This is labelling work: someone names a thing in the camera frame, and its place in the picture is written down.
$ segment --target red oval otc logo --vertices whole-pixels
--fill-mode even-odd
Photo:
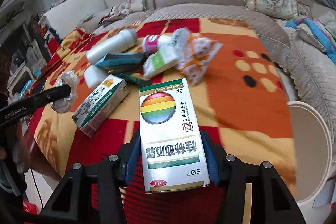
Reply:
[[[167,184],[167,182],[165,180],[162,180],[162,179],[153,180],[151,182],[151,186],[153,186],[153,187],[162,187],[162,186],[165,186],[166,184]]]

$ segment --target green and white carton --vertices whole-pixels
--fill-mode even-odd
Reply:
[[[90,138],[129,94],[125,80],[109,75],[80,105],[72,119]]]
[[[186,79],[140,88],[140,136],[146,193],[209,185]]]

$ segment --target metal screw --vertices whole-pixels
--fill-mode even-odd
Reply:
[[[72,165],[72,168],[75,170],[79,169],[80,167],[82,167],[82,165],[79,162],[76,162],[75,164]]]
[[[265,168],[271,168],[272,167],[272,164],[268,161],[264,161],[262,164],[264,165]]]
[[[118,159],[118,155],[109,156],[109,161],[116,161]]]
[[[233,155],[231,155],[231,154],[229,154],[229,155],[226,155],[226,157],[225,157],[228,161],[234,161],[235,159],[236,159],[236,157],[235,156],[233,156]]]

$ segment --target rainbow logo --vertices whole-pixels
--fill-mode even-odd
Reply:
[[[175,113],[174,98],[165,92],[156,92],[149,95],[140,108],[142,118],[150,124],[167,122]]]

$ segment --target red and yellow blanket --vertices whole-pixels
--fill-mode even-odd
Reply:
[[[204,79],[190,88],[200,129],[206,129],[227,153],[244,162],[270,161],[289,189],[295,189],[295,154],[290,117],[281,80],[274,64],[243,21],[225,19],[185,19],[146,23],[137,26],[141,45],[150,34],[172,33],[187,27],[192,32],[223,44],[209,64]],[[74,70],[80,78],[78,98],[71,112],[55,113],[48,105],[38,109],[30,122],[41,151],[60,174],[75,162],[94,164],[118,152],[139,128],[139,90],[129,85],[130,94],[90,139],[76,128],[71,115],[91,93],[83,73],[89,66],[85,53],[94,45],[120,31],[100,36],[74,31],[62,42],[44,71],[45,89],[55,85],[63,71]],[[170,69],[153,79],[154,83],[182,78]],[[180,193],[144,193],[142,169],[134,181],[122,189],[129,223],[214,223],[222,190],[214,186]],[[250,210],[249,198],[246,211]]]

